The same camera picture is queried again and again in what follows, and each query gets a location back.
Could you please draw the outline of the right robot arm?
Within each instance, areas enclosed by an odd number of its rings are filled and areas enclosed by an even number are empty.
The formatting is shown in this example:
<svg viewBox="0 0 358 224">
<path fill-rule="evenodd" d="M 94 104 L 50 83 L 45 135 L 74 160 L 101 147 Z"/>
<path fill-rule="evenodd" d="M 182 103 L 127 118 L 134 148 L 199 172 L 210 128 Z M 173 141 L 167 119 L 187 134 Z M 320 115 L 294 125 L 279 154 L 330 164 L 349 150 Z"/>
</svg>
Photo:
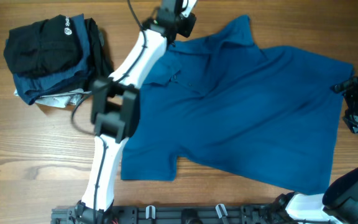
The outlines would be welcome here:
<svg viewBox="0 0 358 224">
<path fill-rule="evenodd" d="M 358 134 L 358 77 L 331 90 L 345 99 L 342 120 Z M 324 194 L 282 194 L 270 206 L 269 223 L 358 223 L 358 167 L 335 180 Z"/>
</svg>

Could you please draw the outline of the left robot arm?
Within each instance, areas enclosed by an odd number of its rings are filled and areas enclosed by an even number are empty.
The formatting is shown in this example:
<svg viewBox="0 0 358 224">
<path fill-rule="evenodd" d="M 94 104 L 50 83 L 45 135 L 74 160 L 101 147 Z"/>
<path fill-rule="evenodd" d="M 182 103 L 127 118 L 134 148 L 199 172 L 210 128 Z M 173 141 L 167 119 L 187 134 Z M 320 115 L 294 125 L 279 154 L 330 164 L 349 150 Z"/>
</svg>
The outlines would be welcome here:
<svg viewBox="0 0 358 224">
<path fill-rule="evenodd" d="M 94 157 L 85 193 L 69 219 L 73 223 L 116 223 L 114 185 L 122 151 L 140 120 L 140 88 L 154 64 L 174 44 L 189 37 L 197 0 L 162 0 L 150 17 L 138 22 L 139 36 L 123 63 L 95 80 L 84 99 L 92 99 Z"/>
</svg>

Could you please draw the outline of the blue polo shirt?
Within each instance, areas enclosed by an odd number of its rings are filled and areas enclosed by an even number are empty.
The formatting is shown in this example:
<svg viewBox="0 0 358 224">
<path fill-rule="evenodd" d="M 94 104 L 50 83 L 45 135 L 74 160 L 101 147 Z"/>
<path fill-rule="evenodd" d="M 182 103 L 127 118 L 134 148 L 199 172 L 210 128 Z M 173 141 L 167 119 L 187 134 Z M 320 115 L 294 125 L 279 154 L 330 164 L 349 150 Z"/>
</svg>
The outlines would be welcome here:
<svg viewBox="0 0 358 224">
<path fill-rule="evenodd" d="M 291 46 L 260 49 L 249 17 L 177 42 L 140 89 L 124 180 L 173 180 L 177 159 L 303 194 L 329 186 L 342 97 L 353 66 Z"/>
</svg>

